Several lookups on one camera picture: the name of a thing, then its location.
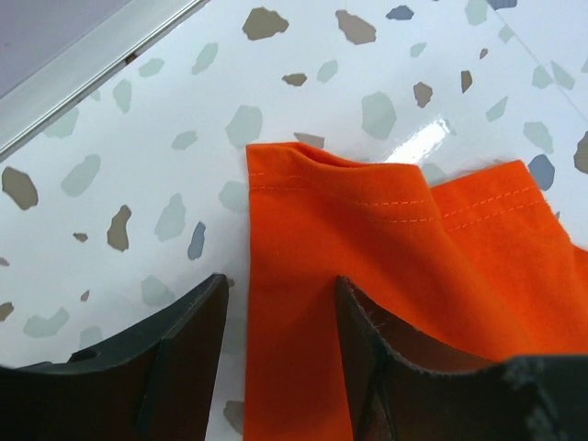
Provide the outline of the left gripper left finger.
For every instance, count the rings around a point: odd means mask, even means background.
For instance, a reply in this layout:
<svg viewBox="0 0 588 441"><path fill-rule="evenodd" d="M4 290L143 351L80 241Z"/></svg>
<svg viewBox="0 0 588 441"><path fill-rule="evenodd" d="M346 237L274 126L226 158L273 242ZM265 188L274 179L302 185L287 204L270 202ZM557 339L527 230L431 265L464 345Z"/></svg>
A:
<svg viewBox="0 0 588 441"><path fill-rule="evenodd" d="M3 367L2 439L204 439L228 300L213 274L65 363Z"/></svg>

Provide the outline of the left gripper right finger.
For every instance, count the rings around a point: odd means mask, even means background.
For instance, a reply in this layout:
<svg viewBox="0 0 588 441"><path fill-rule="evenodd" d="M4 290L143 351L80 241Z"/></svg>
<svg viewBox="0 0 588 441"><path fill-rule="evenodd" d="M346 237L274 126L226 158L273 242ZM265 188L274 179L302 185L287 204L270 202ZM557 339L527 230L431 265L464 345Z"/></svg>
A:
<svg viewBox="0 0 588 441"><path fill-rule="evenodd" d="M446 345L347 277L334 303L355 440L584 440L587 357L503 362Z"/></svg>

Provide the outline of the orange t shirt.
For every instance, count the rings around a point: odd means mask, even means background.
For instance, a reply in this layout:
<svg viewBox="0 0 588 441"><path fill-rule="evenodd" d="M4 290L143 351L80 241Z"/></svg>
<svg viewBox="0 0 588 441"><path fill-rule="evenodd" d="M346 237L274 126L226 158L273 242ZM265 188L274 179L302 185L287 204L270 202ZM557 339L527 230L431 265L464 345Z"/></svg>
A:
<svg viewBox="0 0 588 441"><path fill-rule="evenodd" d="M519 161L430 187L411 164L301 142L246 150L250 288L243 436L355 440L334 303L347 277L477 357L587 357L587 253Z"/></svg>

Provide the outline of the aluminium table edge rail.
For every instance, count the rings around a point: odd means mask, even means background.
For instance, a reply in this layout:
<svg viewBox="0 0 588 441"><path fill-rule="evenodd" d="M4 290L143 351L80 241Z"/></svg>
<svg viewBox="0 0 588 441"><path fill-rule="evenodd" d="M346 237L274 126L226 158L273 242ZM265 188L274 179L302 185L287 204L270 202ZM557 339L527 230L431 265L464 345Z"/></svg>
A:
<svg viewBox="0 0 588 441"><path fill-rule="evenodd" d="M204 6L203 1L4 1L1 158Z"/></svg>

